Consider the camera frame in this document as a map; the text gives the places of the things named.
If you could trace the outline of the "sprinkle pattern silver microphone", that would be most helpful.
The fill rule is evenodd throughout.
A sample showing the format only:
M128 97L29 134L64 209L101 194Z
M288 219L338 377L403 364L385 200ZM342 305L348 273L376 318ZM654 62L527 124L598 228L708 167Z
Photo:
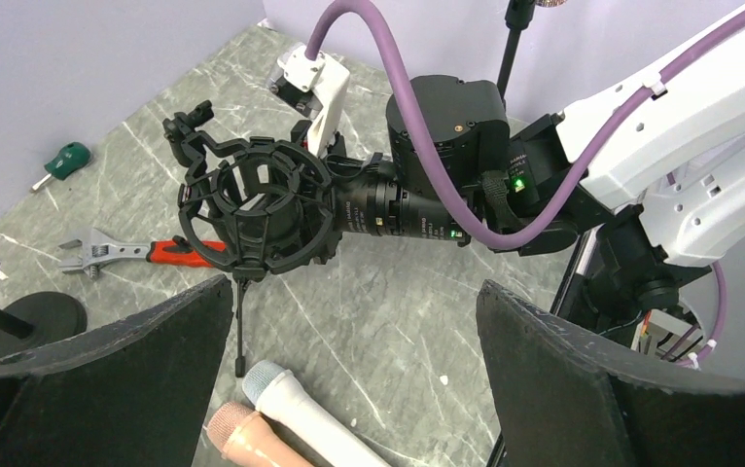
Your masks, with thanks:
M557 8L564 5L568 0L536 0L535 3L541 8Z

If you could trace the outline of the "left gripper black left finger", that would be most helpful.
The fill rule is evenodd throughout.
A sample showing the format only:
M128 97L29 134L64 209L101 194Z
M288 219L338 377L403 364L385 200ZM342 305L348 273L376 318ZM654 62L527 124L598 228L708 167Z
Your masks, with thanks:
M188 466L233 320L223 275L0 362L0 466Z

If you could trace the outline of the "black mini tripod stand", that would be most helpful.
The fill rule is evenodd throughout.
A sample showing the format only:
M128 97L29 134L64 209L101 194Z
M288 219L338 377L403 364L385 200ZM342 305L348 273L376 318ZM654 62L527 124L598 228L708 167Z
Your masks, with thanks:
M238 377L246 373L246 291L269 275L325 264L337 253L335 179L298 141L271 137L218 142L203 126L205 100L162 121L174 159L185 168L178 192L181 244L236 283Z

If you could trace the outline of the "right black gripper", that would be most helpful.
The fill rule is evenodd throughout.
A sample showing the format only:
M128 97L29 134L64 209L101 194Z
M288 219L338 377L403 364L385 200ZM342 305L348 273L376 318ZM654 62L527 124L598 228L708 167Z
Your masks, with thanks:
M361 161L346 153L343 135L338 132L321 156L313 155L307 132L308 120L298 120L292 126L292 174L298 194L375 194L379 188L379 154Z

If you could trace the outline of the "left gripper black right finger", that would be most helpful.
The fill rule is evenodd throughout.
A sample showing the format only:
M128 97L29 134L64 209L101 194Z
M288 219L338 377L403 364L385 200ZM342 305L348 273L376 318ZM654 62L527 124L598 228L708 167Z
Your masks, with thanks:
M745 380L659 361L485 281L476 319L513 466L745 466Z

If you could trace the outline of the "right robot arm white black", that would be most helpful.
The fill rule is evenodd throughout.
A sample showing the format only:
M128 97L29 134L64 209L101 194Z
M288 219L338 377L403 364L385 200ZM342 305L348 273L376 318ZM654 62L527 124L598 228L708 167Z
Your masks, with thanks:
M367 25L417 156L429 182L464 231L489 247L529 243L570 194L585 189L608 208L627 205L675 169L745 134L745 4L657 62L607 89L569 105L557 133L571 164L544 211L519 233L491 232L465 206L430 140L429 129L395 39L369 1L336 1L320 17L308 42L289 59L301 86L321 70L321 46L342 15ZM676 201L654 200L647 238L680 267L706 267L745 237L745 150L693 174Z

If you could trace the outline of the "black round base clip stand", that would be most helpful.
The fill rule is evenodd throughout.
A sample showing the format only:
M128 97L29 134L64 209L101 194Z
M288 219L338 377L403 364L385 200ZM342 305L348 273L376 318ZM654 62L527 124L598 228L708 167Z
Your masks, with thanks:
M506 91L514 66L521 33L531 23L535 8L535 0L511 0L508 2L508 8L505 14L508 36L496 80L497 89L503 101L506 100Z

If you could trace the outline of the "black shock mount desk stand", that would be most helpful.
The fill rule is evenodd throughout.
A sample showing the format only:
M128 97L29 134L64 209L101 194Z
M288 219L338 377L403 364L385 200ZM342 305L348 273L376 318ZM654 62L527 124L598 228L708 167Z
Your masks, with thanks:
M86 309L61 292L26 295L0 308L0 360L87 330Z

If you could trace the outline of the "white microphone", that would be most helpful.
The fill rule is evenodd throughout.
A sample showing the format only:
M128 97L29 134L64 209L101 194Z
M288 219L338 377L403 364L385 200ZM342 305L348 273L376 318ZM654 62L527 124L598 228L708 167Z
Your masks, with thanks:
M242 391L258 412L284 425L333 466L386 466L303 388L294 373L262 360L246 372Z

